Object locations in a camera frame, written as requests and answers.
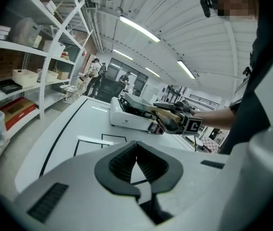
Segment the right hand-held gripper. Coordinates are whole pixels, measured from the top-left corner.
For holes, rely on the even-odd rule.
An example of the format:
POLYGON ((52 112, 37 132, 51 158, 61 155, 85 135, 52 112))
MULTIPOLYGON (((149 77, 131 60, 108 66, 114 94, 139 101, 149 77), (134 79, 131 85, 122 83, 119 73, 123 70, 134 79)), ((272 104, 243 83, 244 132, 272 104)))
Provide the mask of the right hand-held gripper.
POLYGON ((165 133, 187 135, 195 135, 198 133, 202 125, 202 118, 195 117, 196 111, 187 103, 155 102, 153 105, 170 111, 180 117, 180 121, 175 122, 173 119, 160 113, 156 114, 156 121, 165 133))

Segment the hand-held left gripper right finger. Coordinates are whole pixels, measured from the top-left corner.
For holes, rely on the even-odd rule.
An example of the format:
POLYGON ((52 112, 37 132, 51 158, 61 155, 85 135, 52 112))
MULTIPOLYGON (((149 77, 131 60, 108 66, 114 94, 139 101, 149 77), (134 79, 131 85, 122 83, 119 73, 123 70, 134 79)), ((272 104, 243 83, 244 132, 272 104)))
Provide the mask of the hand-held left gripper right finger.
POLYGON ((136 142, 138 201, 150 226, 137 231, 219 231, 219 174, 228 157, 136 142))

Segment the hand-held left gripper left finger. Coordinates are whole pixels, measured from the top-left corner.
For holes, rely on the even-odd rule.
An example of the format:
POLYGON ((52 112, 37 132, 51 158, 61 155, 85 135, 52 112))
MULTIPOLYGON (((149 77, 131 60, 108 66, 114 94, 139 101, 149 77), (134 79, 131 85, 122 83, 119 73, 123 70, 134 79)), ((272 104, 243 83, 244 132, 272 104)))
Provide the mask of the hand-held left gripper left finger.
POLYGON ((130 184, 134 141, 74 156, 26 187, 14 203, 52 231, 148 231, 155 224, 130 184))

